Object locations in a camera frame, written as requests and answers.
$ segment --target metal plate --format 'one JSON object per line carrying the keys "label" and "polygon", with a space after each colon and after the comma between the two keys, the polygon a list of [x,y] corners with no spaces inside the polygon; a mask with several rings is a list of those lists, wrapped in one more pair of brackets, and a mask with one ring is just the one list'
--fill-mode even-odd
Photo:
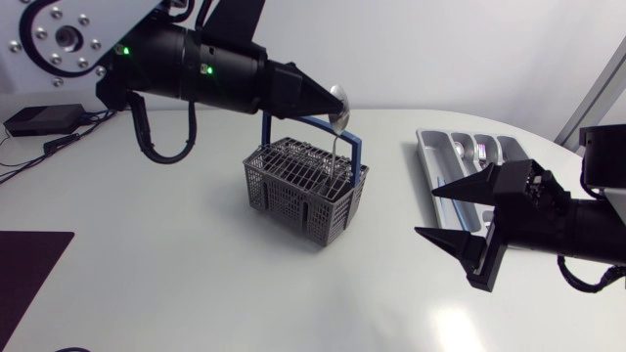
{"label": "metal plate", "polygon": [[[456,131],[416,131],[419,152],[431,189],[476,173],[494,162],[528,159],[528,154],[512,136]],[[478,157],[478,145],[485,146],[485,160]],[[432,198],[441,229],[467,230],[487,236],[493,218],[493,207],[447,198]]]}

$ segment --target cable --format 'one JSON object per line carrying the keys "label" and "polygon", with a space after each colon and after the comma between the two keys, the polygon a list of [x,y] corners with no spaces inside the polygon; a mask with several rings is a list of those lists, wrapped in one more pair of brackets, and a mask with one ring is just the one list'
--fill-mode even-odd
{"label": "cable", "polygon": [[11,138],[11,136],[9,136],[9,131],[7,131],[7,127],[5,127],[5,128],[4,128],[4,134],[6,134],[6,135],[7,135],[7,137],[5,137],[5,138],[2,140],[2,142],[0,142],[0,146],[2,146],[6,140],[8,140],[9,138]]}
{"label": "cable", "polygon": [[173,164],[185,158],[194,148],[198,134],[198,124],[196,121],[196,106],[193,102],[189,102],[189,139],[186,142],[187,145],[181,153],[175,156],[163,156],[155,151],[155,145],[152,142],[150,122],[148,121],[144,98],[135,92],[129,92],[126,100],[132,110],[137,143],[142,153],[145,154],[148,159],[160,164]]}
{"label": "cable", "polygon": [[196,17],[196,31],[202,32],[202,28],[204,27],[204,20],[206,20],[206,15],[208,15],[208,9],[211,7],[212,0],[203,0],[202,5],[200,6],[200,10],[198,11],[198,16]]}
{"label": "cable", "polygon": [[180,23],[180,22],[186,21],[189,18],[189,16],[192,15],[192,12],[194,11],[195,6],[196,6],[196,0],[189,0],[189,2],[187,3],[187,10],[185,10],[185,12],[182,14],[178,14],[176,16],[170,16],[169,21],[172,23]]}
{"label": "cable", "polygon": [[60,349],[57,352],[89,352],[88,349],[82,347],[68,347],[64,349]]}
{"label": "cable", "polygon": [[[21,166],[19,169],[16,170],[12,170],[9,172],[5,172],[3,174],[0,175],[0,177],[4,177],[3,179],[0,179],[0,185],[4,184],[5,182],[9,181],[10,179],[14,178],[15,176],[19,175],[20,173],[26,171],[27,169],[34,167],[38,164],[40,164],[43,160],[47,159],[48,157],[52,156],[53,154],[55,154],[56,152],[60,151],[61,149],[66,148],[67,146],[70,146],[74,143],[76,143],[77,141],[79,141],[80,139],[82,139],[83,137],[87,136],[88,134],[92,133],[96,128],[98,128],[102,123],[110,120],[112,117],[114,117],[117,114],[117,111],[115,110],[107,110],[107,112],[105,113],[105,116],[100,118],[98,120],[98,122],[94,123],[94,125],[92,127],[90,127],[88,130],[84,131],[83,133],[77,134],[74,138],[68,140],[67,143],[63,143],[63,144],[58,144],[56,145],[52,150],[50,150],[47,153],[44,153],[44,155],[41,155],[39,157],[34,158],[33,160],[29,160],[29,161],[25,161],[19,164],[16,164],[14,166],[9,166],[9,167],[17,167],[17,166]],[[59,141],[62,140],[66,137],[62,137],[59,138],[57,140],[53,140],[50,141],[48,143],[54,143],[55,141]]]}
{"label": "cable", "polygon": [[576,278],[576,276],[574,276],[574,274],[567,269],[567,266],[565,266],[565,257],[562,255],[559,255],[557,258],[557,264],[559,264],[560,272],[570,286],[587,293],[598,293],[606,286],[609,286],[618,279],[626,276],[626,267],[612,266],[606,270],[604,275],[600,278],[599,283],[591,285]]}

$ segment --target spoon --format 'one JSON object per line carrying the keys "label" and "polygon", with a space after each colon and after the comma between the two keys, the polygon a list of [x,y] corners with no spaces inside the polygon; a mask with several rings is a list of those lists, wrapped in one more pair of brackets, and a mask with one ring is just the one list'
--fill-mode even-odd
{"label": "spoon", "polygon": [[348,120],[350,119],[350,104],[348,103],[348,97],[343,91],[343,88],[339,85],[334,85],[331,88],[331,94],[335,96],[335,98],[339,99],[343,103],[343,109],[340,113],[329,113],[329,122],[331,123],[331,127],[333,128],[333,132],[335,132],[335,140],[333,141],[333,161],[331,162],[331,180],[335,175],[335,150],[336,150],[336,140],[339,138],[341,133],[345,131],[345,126],[348,124]]}

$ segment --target blue handle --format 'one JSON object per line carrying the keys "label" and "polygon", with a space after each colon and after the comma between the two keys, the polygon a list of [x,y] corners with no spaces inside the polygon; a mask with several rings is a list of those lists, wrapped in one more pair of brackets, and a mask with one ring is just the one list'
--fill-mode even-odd
{"label": "blue handle", "polygon": [[[330,125],[330,123],[322,121],[319,118],[315,118],[313,116],[303,116],[294,118],[294,120],[304,122],[313,127],[317,127],[333,135],[335,134],[335,131],[333,131],[333,127]],[[261,144],[263,146],[270,144],[270,139],[272,135],[272,115],[265,111],[263,112],[263,128],[261,133]],[[347,131],[341,133],[339,138],[352,146],[352,160],[350,164],[352,170],[352,178],[350,178],[350,183],[352,184],[352,187],[356,187],[359,184],[361,178],[361,139]]]}

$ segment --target white table surface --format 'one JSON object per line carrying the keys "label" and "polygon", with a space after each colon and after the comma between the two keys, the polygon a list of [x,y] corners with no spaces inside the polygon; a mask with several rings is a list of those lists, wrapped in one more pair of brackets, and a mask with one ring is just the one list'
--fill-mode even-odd
{"label": "white table surface", "polygon": [[[185,111],[151,122],[161,151],[182,148]],[[623,281],[581,293],[554,255],[509,250],[487,293],[413,230],[436,226],[417,128],[514,135],[583,197],[579,156],[480,117],[356,110],[348,130],[371,171],[350,227],[322,249],[248,205],[242,160],[260,126],[260,114],[201,111],[191,155],[163,166],[139,152],[125,112],[0,187],[2,230],[76,233],[6,351],[624,350]],[[333,140],[293,121],[273,132]],[[38,156],[48,139],[8,141],[0,161]],[[592,282],[606,268],[569,263]]]}

